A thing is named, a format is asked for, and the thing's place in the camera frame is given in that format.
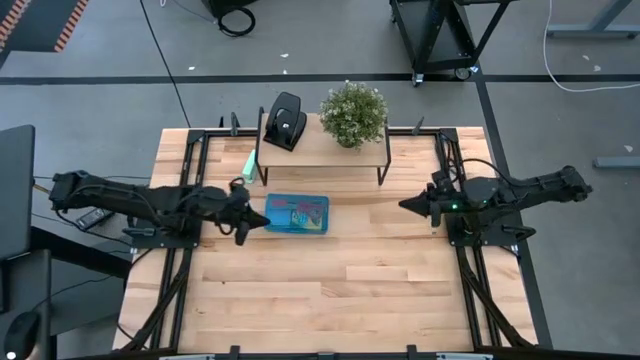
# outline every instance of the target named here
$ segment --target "cart wheel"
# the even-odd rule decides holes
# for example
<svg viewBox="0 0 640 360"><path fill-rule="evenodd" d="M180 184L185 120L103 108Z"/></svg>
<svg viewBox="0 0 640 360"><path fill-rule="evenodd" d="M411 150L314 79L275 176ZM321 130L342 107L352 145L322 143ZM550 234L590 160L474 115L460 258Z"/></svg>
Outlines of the cart wheel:
<svg viewBox="0 0 640 360"><path fill-rule="evenodd" d="M411 77L411 82L413 83L413 87L418 87L424 81L424 74L416 74L413 73Z"/></svg>
<svg viewBox="0 0 640 360"><path fill-rule="evenodd" d="M453 72L453 74L456 76L456 79L465 81L471 77L472 72L468 68L458 68Z"/></svg>

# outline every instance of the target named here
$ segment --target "green plant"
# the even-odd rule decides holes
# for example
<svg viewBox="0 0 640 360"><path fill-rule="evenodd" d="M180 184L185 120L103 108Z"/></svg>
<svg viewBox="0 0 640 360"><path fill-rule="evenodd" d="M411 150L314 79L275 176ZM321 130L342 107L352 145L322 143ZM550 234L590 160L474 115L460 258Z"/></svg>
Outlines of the green plant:
<svg viewBox="0 0 640 360"><path fill-rule="evenodd" d="M387 121L387 103L378 89L347 81L320 104L324 131L347 148L359 149L365 141L379 142Z"/></svg>

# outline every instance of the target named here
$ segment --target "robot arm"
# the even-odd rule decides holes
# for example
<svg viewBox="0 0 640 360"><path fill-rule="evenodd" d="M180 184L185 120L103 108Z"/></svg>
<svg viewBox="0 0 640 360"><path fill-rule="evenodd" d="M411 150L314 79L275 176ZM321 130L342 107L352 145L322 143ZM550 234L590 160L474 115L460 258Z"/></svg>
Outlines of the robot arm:
<svg viewBox="0 0 640 360"><path fill-rule="evenodd" d="M53 210L66 211L95 206L152 222L163 231L180 233L189 217L211 221L229 235L235 230L242 245L250 229L268 225L269 219L249 205L244 180L229 184L230 193L217 187L146 186L109 181L84 171L56 174L49 200ZM222 224L228 225L223 230Z"/></svg>
<svg viewBox="0 0 640 360"><path fill-rule="evenodd" d="M509 176L499 178L476 177L453 187L451 179L439 171L432 175L434 183L420 195L400 201L400 206L422 216L431 216L431 225L440 225L442 213L465 215L470 230L482 229L497 219L547 201L583 201L593 191L575 168L529 179Z"/></svg>

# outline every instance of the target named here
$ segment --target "wooden table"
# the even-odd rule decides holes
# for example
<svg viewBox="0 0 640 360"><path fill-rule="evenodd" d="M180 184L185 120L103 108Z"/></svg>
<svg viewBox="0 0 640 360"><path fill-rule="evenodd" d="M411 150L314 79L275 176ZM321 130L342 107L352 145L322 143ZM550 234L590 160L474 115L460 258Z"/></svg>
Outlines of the wooden table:
<svg viewBox="0 0 640 360"><path fill-rule="evenodd" d="M377 169L378 184L382 185L384 182L391 165L389 133L386 127L379 143L367 142L358 150L347 149L340 146L331 134L324 132L320 115L307 114L307 125L298 144L293 151L288 151L264 141L268 118L269 114L262 116L259 124L262 133L256 143L256 165L263 185L267 184L269 168L274 167L369 167Z"/></svg>
<svg viewBox="0 0 640 360"><path fill-rule="evenodd" d="M458 135L463 157L490 160L482 128L458 128ZM178 184L186 136L185 129L164 130L152 187ZM248 185L258 211L268 193L329 196L325 236L258 229L238 247L205 224L192 260L179 351L228 353L240 345L242 353L405 352L407 344L419 351L471 350L446 227L432 229L427 219L398 206L438 170L433 140L392 136L390 145L393 166L382 187L368 168L274 168L268 187ZM205 185L226 188L254 146L254 138L211 140ZM494 176L479 163L465 167L468 177ZM154 250L131 271L120 315L128 332L156 304L165 251ZM490 247L484 255L495 302L535 342L516 258ZM484 311L476 306L488 344ZM172 318L169 309L161 345L168 344ZM114 346L127 341L118 333Z"/></svg>

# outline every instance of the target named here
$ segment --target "black cable bundle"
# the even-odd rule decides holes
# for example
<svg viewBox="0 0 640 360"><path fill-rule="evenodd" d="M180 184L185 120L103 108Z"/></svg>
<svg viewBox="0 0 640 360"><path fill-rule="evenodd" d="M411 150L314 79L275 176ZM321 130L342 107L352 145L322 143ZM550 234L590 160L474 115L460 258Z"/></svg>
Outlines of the black cable bundle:
<svg viewBox="0 0 640 360"><path fill-rule="evenodd" d="M218 27L223 34L231 37L239 37L249 34L256 27L256 17L253 16L253 13L249 9L245 8L246 5L255 1L256 0L202 0L202 3L209 9L213 17L218 20ZM249 17L251 21L249 27L241 31L235 31L229 29L222 23L222 18L234 11L240 11Z"/></svg>

